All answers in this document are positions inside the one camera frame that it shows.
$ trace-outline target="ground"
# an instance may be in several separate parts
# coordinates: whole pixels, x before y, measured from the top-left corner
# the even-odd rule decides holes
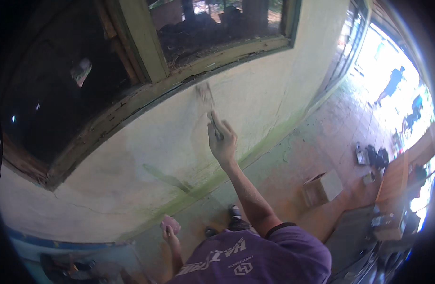
[[[378,150],[387,149],[393,159],[391,128],[386,127],[383,108],[373,110],[368,100],[378,94],[368,94],[359,87],[357,78],[348,75],[340,87],[312,115],[244,173],[258,188],[284,222],[295,222],[321,241],[326,241],[340,214],[347,209],[371,204],[380,186],[380,173],[373,184],[365,186],[362,176],[371,169],[356,162],[356,142],[372,144]],[[305,181],[318,173],[335,169],[344,190],[333,201],[309,209],[302,196]],[[203,230],[212,225],[226,228],[227,208],[237,202],[232,184],[212,191],[174,215],[182,229],[178,238],[183,260],[205,239]],[[170,252],[157,226],[133,238],[148,274],[163,283],[171,277]]]

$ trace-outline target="wooden window frame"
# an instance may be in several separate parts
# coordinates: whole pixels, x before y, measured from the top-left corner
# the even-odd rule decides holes
[[[95,117],[51,164],[40,162],[5,137],[3,162],[23,178],[54,191],[72,171],[124,126],[147,110],[191,85],[199,76],[211,76],[268,54],[294,47],[302,0],[283,0],[281,34],[218,47],[216,52],[180,68],[169,70],[146,0],[98,0],[109,11],[122,46],[128,53],[137,76],[144,84],[132,86],[121,100]]]

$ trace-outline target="white painted wall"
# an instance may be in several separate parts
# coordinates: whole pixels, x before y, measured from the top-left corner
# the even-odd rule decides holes
[[[335,52],[348,3],[304,0],[293,49],[208,79],[218,114],[239,136],[237,158],[250,154],[244,165],[304,116]],[[225,176],[209,150],[208,121],[194,91],[192,86],[175,94],[113,135],[55,193],[3,167],[0,209],[5,223],[46,239],[108,242],[215,189]],[[157,179],[153,168],[190,184],[192,194]]]

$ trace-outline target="black bag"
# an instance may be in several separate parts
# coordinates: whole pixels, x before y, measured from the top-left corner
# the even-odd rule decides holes
[[[382,148],[377,153],[377,160],[375,162],[375,166],[381,169],[388,166],[388,164],[389,164],[388,151],[385,148]]]
[[[375,150],[374,146],[370,144],[366,147],[366,150],[368,151],[369,164],[372,167],[373,165],[375,165],[375,162],[377,160],[377,151]]]

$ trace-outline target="paint can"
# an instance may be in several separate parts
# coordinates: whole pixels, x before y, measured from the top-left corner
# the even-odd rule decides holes
[[[362,177],[362,181],[365,185],[371,184],[375,181],[375,175],[372,171]]]

